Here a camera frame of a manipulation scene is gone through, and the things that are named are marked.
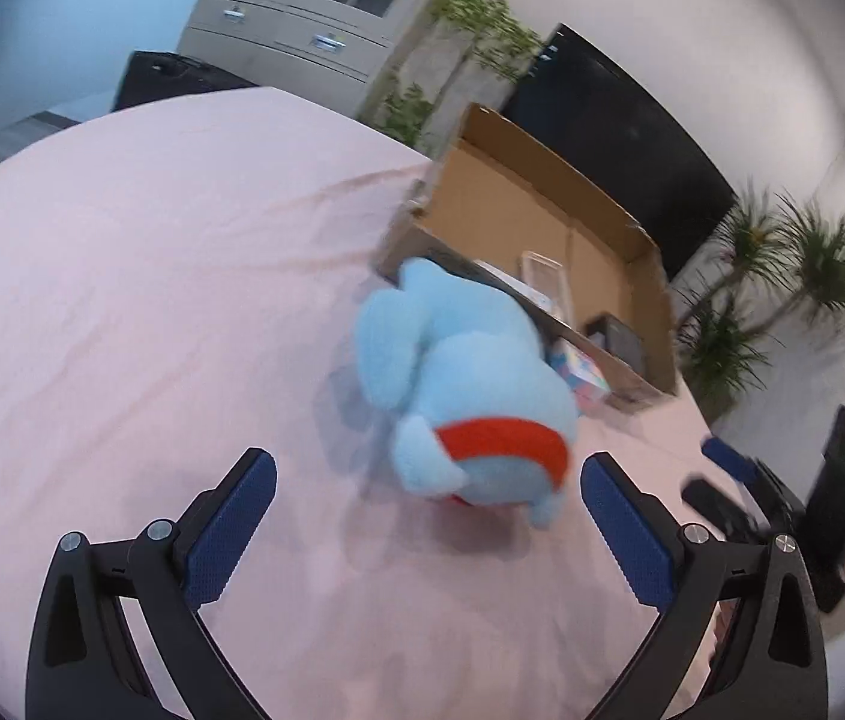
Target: table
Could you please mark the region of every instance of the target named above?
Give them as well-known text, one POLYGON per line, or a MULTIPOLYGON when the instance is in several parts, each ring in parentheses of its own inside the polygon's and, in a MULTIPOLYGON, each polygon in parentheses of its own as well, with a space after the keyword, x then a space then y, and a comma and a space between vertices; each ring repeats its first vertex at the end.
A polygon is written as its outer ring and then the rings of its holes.
MULTIPOLYGON (((411 498, 390 419, 353 367, 368 257, 426 159, 274 89, 95 119, 0 165, 0 706, 23 712, 32 617, 59 537, 177 517, 252 445, 277 498, 203 619, 273 717, 585 716, 648 631, 578 496, 519 512, 411 498)), ((588 418, 573 479, 609 450, 693 519, 690 396, 588 418)), ((185 716, 128 616, 166 706, 185 716)), ((705 678, 709 640, 674 706, 705 678)))

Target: blue plush toy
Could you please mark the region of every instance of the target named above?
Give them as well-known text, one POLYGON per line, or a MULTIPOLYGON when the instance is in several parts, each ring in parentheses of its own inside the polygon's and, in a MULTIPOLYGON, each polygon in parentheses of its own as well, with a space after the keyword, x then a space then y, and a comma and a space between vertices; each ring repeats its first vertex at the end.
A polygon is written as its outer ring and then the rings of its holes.
POLYGON ((355 336, 366 399, 400 412, 392 465, 406 490, 525 503, 533 525, 549 525, 577 410, 516 300, 411 259, 398 290, 370 295, 355 336))

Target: blue object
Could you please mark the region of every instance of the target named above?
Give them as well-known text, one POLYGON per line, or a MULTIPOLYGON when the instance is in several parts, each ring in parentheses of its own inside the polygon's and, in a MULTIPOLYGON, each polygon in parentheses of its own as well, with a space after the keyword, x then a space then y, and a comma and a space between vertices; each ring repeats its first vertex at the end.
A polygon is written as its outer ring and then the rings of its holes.
POLYGON ((189 550, 182 595, 192 610, 223 594, 275 497, 275 476, 272 455, 260 452, 189 550))
POLYGON ((700 451, 717 466, 726 471, 736 482, 749 485, 756 480, 756 464, 736 452, 728 443, 715 436, 703 442, 700 451))
POLYGON ((544 467, 514 454, 455 460, 438 435, 448 425, 517 418, 573 446, 573 393, 546 365, 536 327, 516 300, 410 259, 399 289, 364 303, 355 341, 366 399, 400 415, 391 458, 405 490, 474 505, 527 504, 534 525, 549 525, 563 496, 544 467))
POLYGON ((673 599, 669 552, 613 482, 597 455, 584 462, 580 485, 583 503, 592 514, 637 600, 662 613, 673 599))

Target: television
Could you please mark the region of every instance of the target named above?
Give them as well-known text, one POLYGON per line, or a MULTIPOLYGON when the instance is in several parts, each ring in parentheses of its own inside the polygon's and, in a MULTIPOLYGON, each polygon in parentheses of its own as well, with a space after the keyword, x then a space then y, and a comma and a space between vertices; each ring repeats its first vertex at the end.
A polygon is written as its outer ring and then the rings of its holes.
POLYGON ((501 113, 632 214, 660 248, 670 280, 736 201, 666 108, 565 25, 501 113))

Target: green plant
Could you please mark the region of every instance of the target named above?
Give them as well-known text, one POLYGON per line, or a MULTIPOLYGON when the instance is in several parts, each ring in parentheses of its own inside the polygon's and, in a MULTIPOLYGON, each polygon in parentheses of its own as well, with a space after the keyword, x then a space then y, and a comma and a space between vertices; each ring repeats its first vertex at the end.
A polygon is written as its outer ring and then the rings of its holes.
POLYGON ((755 197, 752 187, 714 234, 718 276, 688 298, 677 325, 677 344, 687 382, 701 407, 731 407, 748 386, 762 386, 755 369, 768 365, 757 345, 778 323, 799 314, 808 326, 845 328, 845 214, 824 218, 811 200, 755 197), (761 322, 743 324, 738 311, 749 284, 770 286, 777 304, 761 322))
POLYGON ((379 132, 390 138, 416 148, 423 127, 432 114, 432 103, 426 100, 423 87, 414 83, 405 92, 394 89, 387 95, 383 107, 386 118, 378 127, 379 132))
POLYGON ((807 324, 822 320, 841 330, 845 327, 845 214, 830 223, 815 201, 799 208, 789 196, 780 199, 784 205, 781 231, 793 289, 753 332, 768 333, 780 319, 795 312, 801 312, 807 324))
POLYGON ((515 80, 543 45, 539 35, 513 17, 506 0, 433 0, 429 12, 434 25, 448 25, 468 36, 466 48, 436 93, 434 111, 472 60, 503 79, 515 80))
POLYGON ((786 237, 768 191, 757 196, 750 183, 715 229, 712 242, 717 248, 714 260, 720 275, 690 300, 690 307, 680 317, 677 330, 696 317, 717 293, 736 290, 748 278, 777 288, 786 283, 786 237))
POLYGON ((769 360, 757 348, 756 338, 742 329, 733 293, 721 309, 711 299, 704 300, 678 340, 685 383, 697 399, 731 399, 749 386, 763 388, 757 368, 769 360))

